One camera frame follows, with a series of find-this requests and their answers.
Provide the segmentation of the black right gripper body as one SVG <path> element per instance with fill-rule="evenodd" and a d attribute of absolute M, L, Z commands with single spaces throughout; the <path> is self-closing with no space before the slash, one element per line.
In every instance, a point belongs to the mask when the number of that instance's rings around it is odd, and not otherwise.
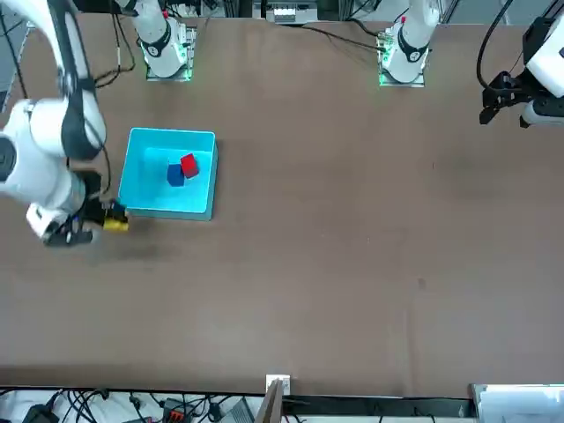
<path fill-rule="evenodd" d="M 81 180 L 85 184 L 82 218 L 91 223 L 103 223 L 104 208 L 100 201 L 101 175 L 98 172 L 82 172 Z"/>

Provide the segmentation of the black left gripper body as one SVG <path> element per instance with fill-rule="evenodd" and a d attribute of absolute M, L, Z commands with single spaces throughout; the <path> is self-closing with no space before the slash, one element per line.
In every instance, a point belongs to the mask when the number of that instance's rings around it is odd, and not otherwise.
<path fill-rule="evenodd" d="M 514 104 L 528 102 L 536 96 L 536 79 L 530 72 L 512 78 L 511 100 Z"/>

